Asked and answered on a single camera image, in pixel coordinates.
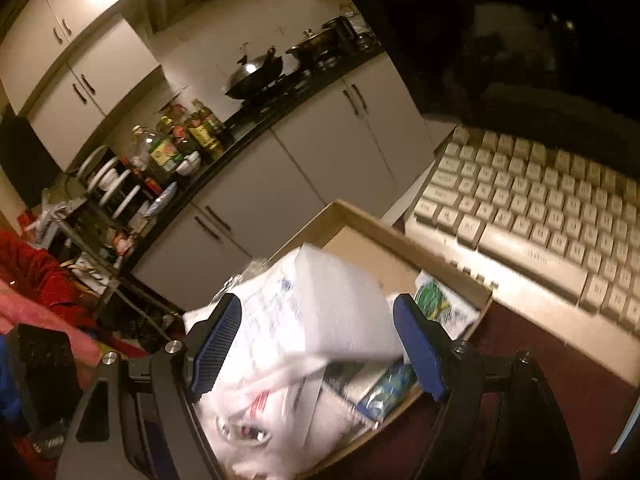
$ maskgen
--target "black countertop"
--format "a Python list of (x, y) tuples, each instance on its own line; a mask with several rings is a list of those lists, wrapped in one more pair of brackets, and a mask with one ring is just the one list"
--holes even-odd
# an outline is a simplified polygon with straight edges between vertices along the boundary
[(277, 99), (277, 101), (271, 105), (270, 109), (261, 114), (257, 120), (248, 118), (230, 127), (230, 133), (235, 137), (236, 141), (226, 149), (225, 153), (218, 160), (203, 165), (186, 183), (182, 185), (178, 183), (179, 189), (176, 195), (164, 211), (158, 215), (156, 224), (146, 236), (138, 239), (135, 247), (133, 247), (131, 253), (125, 259), (121, 272), (130, 272), (139, 262), (145, 251), (151, 247), (156, 239), (175, 219), (176, 215), (187, 206), (214, 176), (249, 144), (254, 142), (261, 134), (295, 108), (322, 91), (331, 83), (383, 52), (382, 47), (376, 45), (365, 51), (351, 54), (349, 57), (342, 57), (334, 67), (312, 73), (312, 75), (306, 79), (306, 85), (299, 90), (289, 91), (283, 95), (283, 97)]

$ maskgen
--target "white wall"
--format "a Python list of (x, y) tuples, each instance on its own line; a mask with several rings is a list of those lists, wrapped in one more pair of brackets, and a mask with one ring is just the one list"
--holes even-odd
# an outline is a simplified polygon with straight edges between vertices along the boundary
[(132, 127), (139, 123), (155, 127), (159, 107), (178, 92), (183, 105), (189, 106), (197, 97), (226, 120), (238, 110), (240, 101), (226, 97), (222, 87), (238, 68), (243, 43), (248, 43), (249, 58), (274, 45), (284, 56), (284, 72), (290, 72), (296, 63), (284, 52), (304, 38), (305, 29), (319, 30), (348, 3), (350, 0), (211, 0), (151, 37), (139, 27), (138, 33), (162, 64), (170, 86), (157, 89), (127, 114), (108, 144), (123, 154)]

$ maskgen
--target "beige keyboard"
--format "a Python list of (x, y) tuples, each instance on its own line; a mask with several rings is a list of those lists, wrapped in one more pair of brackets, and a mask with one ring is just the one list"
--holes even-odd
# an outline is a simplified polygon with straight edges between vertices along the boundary
[(407, 236), (505, 306), (640, 384), (640, 193), (563, 150), (458, 126)]

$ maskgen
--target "blue object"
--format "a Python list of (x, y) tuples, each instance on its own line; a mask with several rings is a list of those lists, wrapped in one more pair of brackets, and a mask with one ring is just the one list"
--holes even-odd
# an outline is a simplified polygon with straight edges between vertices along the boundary
[(442, 402), (448, 389), (442, 379), (440, 358), (418, 325), (412, 309), (424, 317), (411, 296), (400, 294), (396, 298), (393, 310), (396, 332), (398, 332), (404, 350), (409, 356), (409, 361), (414, 367), (420, 386), (425, 392), (429, 392), (436, 402)]

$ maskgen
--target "cardboard box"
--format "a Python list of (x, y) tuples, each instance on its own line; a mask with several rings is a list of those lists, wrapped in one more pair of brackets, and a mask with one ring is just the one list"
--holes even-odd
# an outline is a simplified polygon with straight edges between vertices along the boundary
[[(304, 243), (315, 245), (368, 270), (380, 281), (385, 294), (392, 292), (413, 294), (415, 278), (421, 269), (425, 270), (480, 311), (478, 320), (466, 330), (465, 338), (471, 336), (491, 303), (491, 291), (484, 285), (429, 253), (401, 233), (380, 223), (373, 216), (346, 202), (338, 200), (329, 204), (275, 253), (270, 262), (272, 264), (277, 262), (289, 251)], [(396, 420), (421, 394), (422, 390), (416, 384), (404, 402), (385, 419), (378, 430), (369, 431), (347, 447), (336, 450), (300, 478), (306, 478), (328, 467), (374, 438), (378, 432), (384, 431), (386, 426)]]

